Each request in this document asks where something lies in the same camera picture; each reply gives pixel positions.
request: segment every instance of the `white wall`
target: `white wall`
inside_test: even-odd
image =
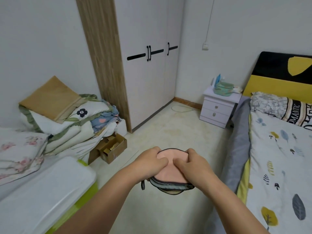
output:
[[[0,125],[18,127],[18,102],[56,75],[99,94],[75,0],[0,0]]]
[[[312,0],[185,0],[175,96],[203,103],[213,77],[245,86],[262,51],[312,55]]]

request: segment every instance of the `wall socket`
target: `wall socket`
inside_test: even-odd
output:
[[[207,51],[208,50],[208,43],[204,42],[204,44],[202,45],[202,49]]]

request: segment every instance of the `forearm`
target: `forearm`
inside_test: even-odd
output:
[[[117,172],[57,234],[109,233],[124,201],[138,182],[131,165]]]
[[[222,221],[227,234],[268,234],[244,203],[217,177],[212,177],[203,189]]]

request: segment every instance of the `cardboard box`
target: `cardboard box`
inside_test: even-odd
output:
[[[108,164],[115,160],[127,148],[127,140],[120,134],[104,138],[90,152],[88,163],[90,164],[99,156]]]

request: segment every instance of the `nightstand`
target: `nightstand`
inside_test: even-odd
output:
[[[224,97],[215,94],[213,86],[210,86],[205,90],[204,96],[199,119],[225,128],[235,104],[241,98],[241,94],[232,93],[229,97]]]

